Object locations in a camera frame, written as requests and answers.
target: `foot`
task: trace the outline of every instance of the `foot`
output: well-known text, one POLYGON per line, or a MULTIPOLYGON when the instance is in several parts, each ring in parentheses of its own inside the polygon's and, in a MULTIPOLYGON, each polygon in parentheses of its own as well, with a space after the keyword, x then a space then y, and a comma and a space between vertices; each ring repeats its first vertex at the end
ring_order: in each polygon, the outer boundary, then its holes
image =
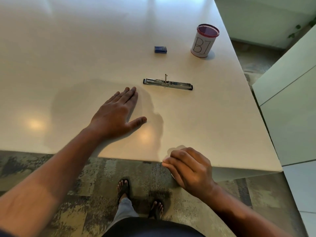
MULTIPOLYGON (((155 202, 153 203, 153 206, 151 207, 150 210, 152 210, 156 205, 158 205, 159 214, 160 214, 160 219, 161 219, 161 217, 162 217, 162 215, 163 215, 163 206, 162 206, 162 204, 161 204, 160 202, 157 203, 157 201, 155 201, 155 202)), ((155 218, 155 216, 151 216, 151 217, 149 217, 149 219, 156 219, 156 218, 155 218)))
MULTIPOLYGON (((121 191, 123 185, 125 185, 125 184, 128 184, 128 183, 127 183, 127 180, 125 180, 125 181, 121 180, 121 181, 118 183, 118 186, 116 187, 118 193, 121 191)), ((126 193, 124 193, 124 194, 121 196, 121 198, 120 198, 120 200, 119 200, 119 203, 121 203, 121 200, 124 199, 124 198, 128 198, 127 195, 126 195, 126 193)))

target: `cylindrical container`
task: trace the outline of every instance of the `cylindrical container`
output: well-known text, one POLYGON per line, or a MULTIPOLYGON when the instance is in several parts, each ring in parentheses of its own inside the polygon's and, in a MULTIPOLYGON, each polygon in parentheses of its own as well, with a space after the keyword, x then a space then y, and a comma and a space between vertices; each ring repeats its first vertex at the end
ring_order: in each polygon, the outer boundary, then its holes
POLYGON ((207 57, 211 47, 219 36, 219 30, 209 24, 200 24, 197 26, 197 34, 191 48, 193 55, 197 57, 207 57))

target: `floor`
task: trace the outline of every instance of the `floor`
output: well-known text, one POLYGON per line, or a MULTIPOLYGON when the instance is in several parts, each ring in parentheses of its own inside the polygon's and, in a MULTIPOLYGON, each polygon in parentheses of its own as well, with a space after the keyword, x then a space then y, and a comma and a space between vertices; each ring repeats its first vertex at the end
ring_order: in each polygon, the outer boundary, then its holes
MULTIPOLYGON (((280 57, 278 51, 233 42, 251 86, 280 57)), ((0 151, 0 194, 23 180, 51 155, 0 151)), ((189 195, 159 163, 90 158, 77 182, 41 236, 101 236, 116 213, 116 185, 129 176, 132 203, 146 217, 153 198, 165 200, 163 219, 192 226, 206 237, 234 234, 199 199, 189 195)), ((288 231, 307 237, 283 173, 219 183, 243 203, 288 231)))

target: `jeans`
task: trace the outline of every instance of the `jeans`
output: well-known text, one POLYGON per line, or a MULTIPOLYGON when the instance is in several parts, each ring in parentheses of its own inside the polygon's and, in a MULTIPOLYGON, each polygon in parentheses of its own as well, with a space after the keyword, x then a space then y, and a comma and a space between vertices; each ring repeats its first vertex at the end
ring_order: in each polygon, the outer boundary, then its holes
POLYGON ((128 217, 139 217, 139 215, 135 212, 132 206, 132 202, 128 198, 124 198, 118 205, 118 211, 116 212, 113 222, 107 229, 111 228, 115 223, 119 222, 120 220, 128 217))

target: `sandal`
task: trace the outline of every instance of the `sandal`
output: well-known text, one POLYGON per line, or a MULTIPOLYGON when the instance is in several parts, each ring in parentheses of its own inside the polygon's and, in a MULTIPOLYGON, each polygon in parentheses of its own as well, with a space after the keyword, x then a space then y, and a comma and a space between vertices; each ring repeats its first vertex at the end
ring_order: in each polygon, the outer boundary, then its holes
POLYGON ((164 208, 164 203, 161 199, 155 199, 151 206, 154 205, 155 201, 157 202, 157 204, 149 211, 148 218, 154 217, 156 220, 160 220, 161 218, 160 218, 159 203, 162 204, 163 208, 164 208))
POLYGON ((119 204, 119 200, 121 199, 123 194, 126 194, 128 199, 130 198, 130 182, 129 182, 129 180, 126 179, 126 178, 120 179, 118 184, 121 181, 123 181, 123 186, 122 186, 121 190, 118 193, 118 204, 119 204))

